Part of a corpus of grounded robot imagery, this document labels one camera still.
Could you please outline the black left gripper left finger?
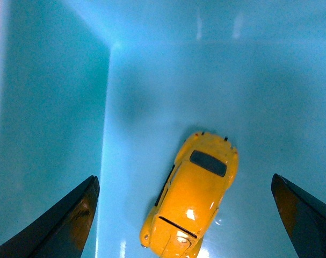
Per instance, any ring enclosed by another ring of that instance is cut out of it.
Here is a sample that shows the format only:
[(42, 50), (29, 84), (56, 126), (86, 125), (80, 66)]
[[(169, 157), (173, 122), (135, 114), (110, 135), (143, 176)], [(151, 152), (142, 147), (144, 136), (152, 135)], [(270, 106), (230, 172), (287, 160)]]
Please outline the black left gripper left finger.
[(0, 245), (0, 257), (81, 257), (99, 197), (90, 176), (33, 223)]

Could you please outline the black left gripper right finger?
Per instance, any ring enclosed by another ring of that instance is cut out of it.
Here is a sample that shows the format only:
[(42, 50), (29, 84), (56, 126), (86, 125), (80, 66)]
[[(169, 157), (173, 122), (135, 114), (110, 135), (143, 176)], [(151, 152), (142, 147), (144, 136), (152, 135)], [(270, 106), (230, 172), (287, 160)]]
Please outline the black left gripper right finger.
[(326, 204), (278, 174), (271, 191), (298, 257), (326, 257)]

